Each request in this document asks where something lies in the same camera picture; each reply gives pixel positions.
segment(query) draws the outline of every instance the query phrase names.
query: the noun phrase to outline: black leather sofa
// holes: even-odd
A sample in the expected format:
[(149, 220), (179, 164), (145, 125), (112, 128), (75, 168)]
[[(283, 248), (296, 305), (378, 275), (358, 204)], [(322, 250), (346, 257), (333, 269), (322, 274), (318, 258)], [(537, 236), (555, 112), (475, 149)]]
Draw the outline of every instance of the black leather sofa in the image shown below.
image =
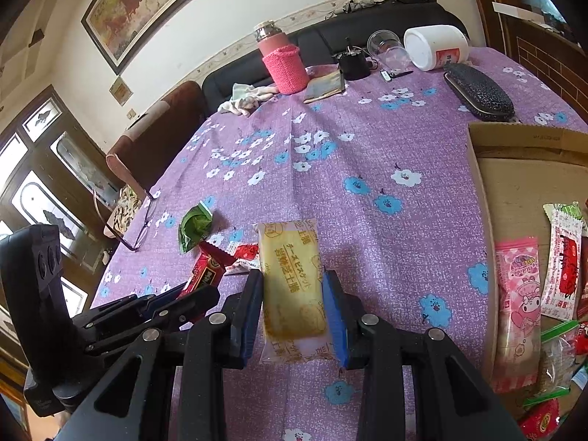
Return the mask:
[[(377, 30), (390, 30), (401, 39), (409, 28), (426, 25), (454, 25), (466, 36), (462, 21), (445, 10), (437, 0), (384, 0), (378, 6), (337, 15), (288, 35), (298, 46), (305, 66), (333, 63), (334, 53), (344, 51), (346, 38), (354, 46), (365, 47)], [(258, 50), (219, 68), (206, 77), (202, 91), (209, 113), (230, 99), (234, 83), (265, 86), (272, 83)]]

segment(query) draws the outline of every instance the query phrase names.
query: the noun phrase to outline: pink knitted cover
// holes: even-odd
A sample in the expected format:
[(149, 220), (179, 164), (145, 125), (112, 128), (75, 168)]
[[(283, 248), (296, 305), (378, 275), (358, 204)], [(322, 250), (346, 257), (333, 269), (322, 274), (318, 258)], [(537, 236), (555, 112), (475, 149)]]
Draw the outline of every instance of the pink knitted cover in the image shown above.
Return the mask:
[(265, 67), (282, 94), (297, 93), (308, 85), (309, 77), (299, 53), (298, 46), (289, 44), (263, 58)]

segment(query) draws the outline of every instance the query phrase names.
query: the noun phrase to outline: white plastic jar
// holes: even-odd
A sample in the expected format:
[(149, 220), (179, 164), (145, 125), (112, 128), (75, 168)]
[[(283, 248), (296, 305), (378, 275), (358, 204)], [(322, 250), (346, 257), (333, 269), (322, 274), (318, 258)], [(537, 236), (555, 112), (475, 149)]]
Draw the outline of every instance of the white plastic jar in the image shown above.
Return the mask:
[(463, 63), (470, 55), (465, 35), (452, 25), (419, 26), (406, 31), (405, 49), (420, 70), (441, 68), (446, 63)]

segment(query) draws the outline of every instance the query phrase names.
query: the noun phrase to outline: floral tablecloth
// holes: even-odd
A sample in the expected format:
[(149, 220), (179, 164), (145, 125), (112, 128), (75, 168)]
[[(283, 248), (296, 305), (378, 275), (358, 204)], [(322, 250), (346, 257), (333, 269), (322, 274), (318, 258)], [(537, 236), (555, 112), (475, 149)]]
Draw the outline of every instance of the floral tablecloth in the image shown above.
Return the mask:
[[(586, 131), (568, 104), (503, 54), (472, 49), (470, 62), (505, 89), (523, 123)], [(94, 306), (184, 283), (195, 254), (179, 254), (177, 224), (203, 200), (214, 211), (210, 241), (221, 248), (255, 241), (256, 222), (316, 218), (323, 263), (345, 291), (399, 328), (442, 327), (480, 366), (486, 253), (466, 160), (475, 118), (442, 71), (390, 83), (375, 73), (343, 94), (302, 100), (274, 97), (249, 118), (214, 114), (153, 187), (159, 200), (148, 239), (136, 253), (116, 251)], [(220, 305), (244, 282), (226, 276)], [(229, 439), (355, 440), (362, 373), (328, 361), (260, 365), (262, 338), (244, 371), (225, 371)], [(406, 398), (410, 429), (412, 394)]]

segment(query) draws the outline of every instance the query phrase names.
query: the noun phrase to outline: pink thermos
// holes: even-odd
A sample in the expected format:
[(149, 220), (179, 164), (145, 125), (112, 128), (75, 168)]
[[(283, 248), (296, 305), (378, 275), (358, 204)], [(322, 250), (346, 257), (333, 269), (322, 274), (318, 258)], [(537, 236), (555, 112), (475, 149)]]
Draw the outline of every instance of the pink thermos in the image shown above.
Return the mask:
[(300, 58), (300, 49), (288, 41), (273, 21), (255, 27), (255, 39), (263, 55), (263, 63), (282, 94), (302, 91), (309, 77)]

